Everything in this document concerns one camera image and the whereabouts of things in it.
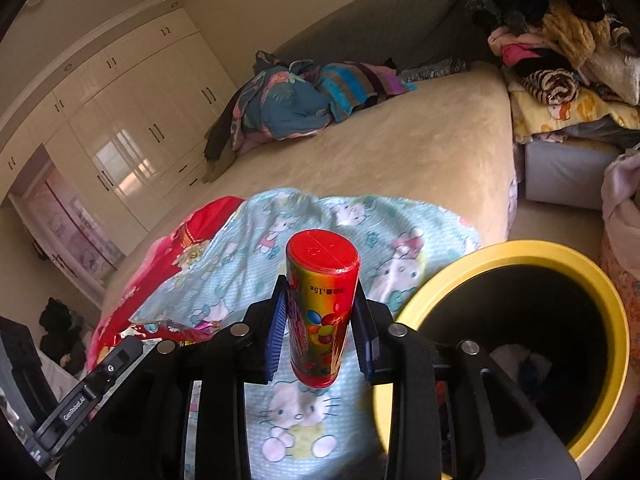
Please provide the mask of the red candy tube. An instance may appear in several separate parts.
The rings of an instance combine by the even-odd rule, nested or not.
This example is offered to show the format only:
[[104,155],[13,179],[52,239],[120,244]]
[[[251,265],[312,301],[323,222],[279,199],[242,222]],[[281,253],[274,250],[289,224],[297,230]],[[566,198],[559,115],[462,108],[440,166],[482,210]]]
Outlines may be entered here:
[[360,257],[344,236],[305,230],[286,244],[288,331],[294,375],[324,389],[340,371]]

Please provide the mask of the white paper trash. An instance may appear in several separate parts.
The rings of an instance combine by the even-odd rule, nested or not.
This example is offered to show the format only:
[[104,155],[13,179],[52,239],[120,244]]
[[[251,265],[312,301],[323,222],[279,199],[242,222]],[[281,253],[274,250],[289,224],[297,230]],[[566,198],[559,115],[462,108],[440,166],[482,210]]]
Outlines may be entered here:
[[519,344],[504,344],[491,352],[493,359],[514,382],[541,382],[550,372],[551,363],[538,353]]

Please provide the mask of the pink bedroom door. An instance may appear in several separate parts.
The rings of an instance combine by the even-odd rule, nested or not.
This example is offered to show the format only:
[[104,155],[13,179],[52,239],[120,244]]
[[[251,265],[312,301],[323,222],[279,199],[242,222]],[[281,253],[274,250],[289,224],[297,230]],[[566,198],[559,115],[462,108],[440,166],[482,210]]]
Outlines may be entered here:
[[97,308],[124,261],[41,146],[18,170],[8,200],[48,259]]

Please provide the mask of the yellow-rimmed black trash bin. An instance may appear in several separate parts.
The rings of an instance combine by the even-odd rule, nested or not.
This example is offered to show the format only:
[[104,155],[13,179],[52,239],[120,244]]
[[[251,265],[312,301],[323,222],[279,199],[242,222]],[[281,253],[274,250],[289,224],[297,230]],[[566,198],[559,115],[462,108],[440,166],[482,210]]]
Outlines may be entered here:
[[551,367],[538,408],[583,476],[629,420],[625,309],[606,274],[572,248],[512,240],[472,252],[428,280],[397,319],[440,344],[517,344],[542,356]]

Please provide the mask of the red floral blanket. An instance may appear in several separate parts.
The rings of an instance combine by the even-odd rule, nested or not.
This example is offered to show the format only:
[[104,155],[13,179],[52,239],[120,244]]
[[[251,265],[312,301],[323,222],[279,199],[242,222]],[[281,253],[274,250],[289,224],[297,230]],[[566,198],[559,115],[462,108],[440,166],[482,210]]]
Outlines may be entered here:
[[242,203],[239,197],[234,196],[213,200],[191,212],[171,232],[154,240],[125,284],[105,296],[101,319],[87,350],[87,367],[90,370],[119,344],[122,332],[128,328],[132,327],[134,334],[141,339],[155,336],[141,322],[131,319],[134,312],[157,287],[182,270],[179,259],[189,255],[190,250],[210,242]]

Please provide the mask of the light blue cartoon blanket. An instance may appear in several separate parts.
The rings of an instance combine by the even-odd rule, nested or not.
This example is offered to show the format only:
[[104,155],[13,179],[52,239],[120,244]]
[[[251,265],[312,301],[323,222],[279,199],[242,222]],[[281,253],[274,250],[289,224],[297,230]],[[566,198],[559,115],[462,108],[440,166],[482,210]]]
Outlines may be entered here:
[[479,247],[477,230],[441,206],[263,192],[172,258],[176,274],[153,286],[131,322],[212,334],[286,275],[293,297],[278,369],[270,384],[245,389],[250,472],[337,479],[380,450],[346,325],[356,287],[398,313],[436,272]]

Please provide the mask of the beige bed mattress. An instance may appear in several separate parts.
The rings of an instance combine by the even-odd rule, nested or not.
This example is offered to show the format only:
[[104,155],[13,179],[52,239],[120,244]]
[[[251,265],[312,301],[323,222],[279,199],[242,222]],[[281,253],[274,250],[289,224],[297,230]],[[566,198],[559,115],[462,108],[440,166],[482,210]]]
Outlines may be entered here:
[[102,309],[118,304],[158,238],[224,196],[299,188],[319,197],[405,197],[455,212],[477,229],[483,245],[492,245],[508,237],[514,178],[506,82],[501,70],[476,62],[466,73],[421,81],[318,136],[271,142],[240,156],[217,180],[198,185],[134,248],[108,283]]

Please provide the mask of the cream wardrobe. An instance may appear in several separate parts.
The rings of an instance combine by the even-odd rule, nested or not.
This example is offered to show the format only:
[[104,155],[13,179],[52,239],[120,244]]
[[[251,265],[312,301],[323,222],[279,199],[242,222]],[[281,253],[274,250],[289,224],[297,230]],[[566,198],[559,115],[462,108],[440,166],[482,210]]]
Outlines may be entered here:
[[1,150],[6,194],[42,148],[90,216],[130,254],[206,174],[209,129],[235,85],[185,10],[70,70]]

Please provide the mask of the colourful folded quilt pile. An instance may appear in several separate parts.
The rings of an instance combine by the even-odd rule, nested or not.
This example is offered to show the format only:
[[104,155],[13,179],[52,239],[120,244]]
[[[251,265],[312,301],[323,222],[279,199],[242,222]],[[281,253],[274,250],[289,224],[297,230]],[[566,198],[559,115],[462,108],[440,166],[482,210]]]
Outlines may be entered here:
[[235,92],[209,129],[204,181],[217,180],[238,156],[266,143],[315,136],[334,122],[415,88],[398,75],[392,60],[382,65],[285,63],[258,51],[254,77]]

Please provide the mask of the grey storage box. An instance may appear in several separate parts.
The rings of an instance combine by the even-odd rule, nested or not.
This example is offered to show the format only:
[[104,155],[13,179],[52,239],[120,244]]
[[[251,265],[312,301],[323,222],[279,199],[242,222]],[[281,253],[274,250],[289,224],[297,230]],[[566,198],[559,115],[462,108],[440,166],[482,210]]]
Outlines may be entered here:
[[619,154],[617,146],[591,140],[529,142],[524,148],[525,196],[532,202],[600,210],[605,169]]

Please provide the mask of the grey upholstered headboard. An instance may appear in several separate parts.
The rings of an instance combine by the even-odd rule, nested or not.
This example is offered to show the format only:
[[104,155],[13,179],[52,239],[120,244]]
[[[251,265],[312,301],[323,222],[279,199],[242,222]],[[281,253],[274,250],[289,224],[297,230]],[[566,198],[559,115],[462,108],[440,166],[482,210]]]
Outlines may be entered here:
[[456,58],[494,59],[487,35],[465,12],[465,0],[355,0],[310,25],[274,50],[284,62],[313,60],[408,70]]

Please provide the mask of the pile of clothes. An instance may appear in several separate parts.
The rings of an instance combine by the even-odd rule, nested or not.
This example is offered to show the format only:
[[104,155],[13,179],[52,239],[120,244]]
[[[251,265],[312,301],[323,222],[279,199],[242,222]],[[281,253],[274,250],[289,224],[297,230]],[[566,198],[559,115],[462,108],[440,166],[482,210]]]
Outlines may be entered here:
[[606,0],[465,0],[500,61],[514,139],[639,141],[639,47]]

